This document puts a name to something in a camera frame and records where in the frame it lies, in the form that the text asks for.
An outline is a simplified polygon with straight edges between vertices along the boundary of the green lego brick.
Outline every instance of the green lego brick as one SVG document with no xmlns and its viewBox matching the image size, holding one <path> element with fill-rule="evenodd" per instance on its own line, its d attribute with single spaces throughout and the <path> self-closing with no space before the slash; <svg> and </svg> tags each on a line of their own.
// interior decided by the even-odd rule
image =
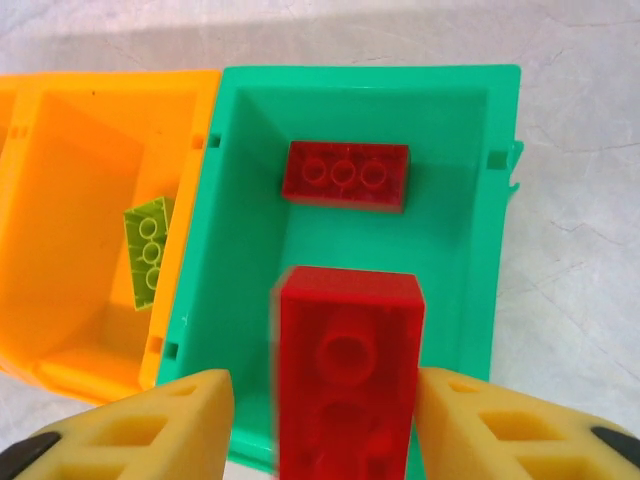
<svg viewBox="0 0 640 480">
<path fill-rule="evenodd" d="M 167 197 L 124 212 L 136 310 L 153 305 L 172 213 L 173 200 Z"/>
</svg>

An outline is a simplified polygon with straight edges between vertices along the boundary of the red 2x3 brick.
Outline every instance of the red 2x3 brick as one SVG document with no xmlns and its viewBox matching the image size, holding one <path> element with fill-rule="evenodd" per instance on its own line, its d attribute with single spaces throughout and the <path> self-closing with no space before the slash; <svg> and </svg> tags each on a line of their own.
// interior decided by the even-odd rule
<svg viewBox="0 0 640 480">
<path fill-rule="evenodd" d="M 425 302 L 415 276 L 296 267 L 280 315 L 280 480 L 403 480 Z"/>
<path fill-rule="evenodd" d="M 407 145 L 291 142 L 282 195 L 291 202 L 402 213 Z"/>
</svg>

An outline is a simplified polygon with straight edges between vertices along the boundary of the toy brick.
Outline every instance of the toy brick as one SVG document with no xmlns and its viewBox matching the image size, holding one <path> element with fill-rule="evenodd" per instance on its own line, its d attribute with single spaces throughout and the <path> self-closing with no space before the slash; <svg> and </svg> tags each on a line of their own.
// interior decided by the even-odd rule
<svg viewBox="0 0 640 480">
<path fill-rule="evenodd" d="M 124 212 L 136 310 L 153 305 L 172 212 L 173 200 L 166 197 Z"/>
<path fill-rule="evenodd" d="M 296 203 L 402 213 L 407 145 L 291 142 L 282 195 Z"/>
<path fill-rule="evenodd" d="M 280 479 L 404 479 L 425 315 L 416 277 L 296 267 L 277 294 Z"/>
</svg>

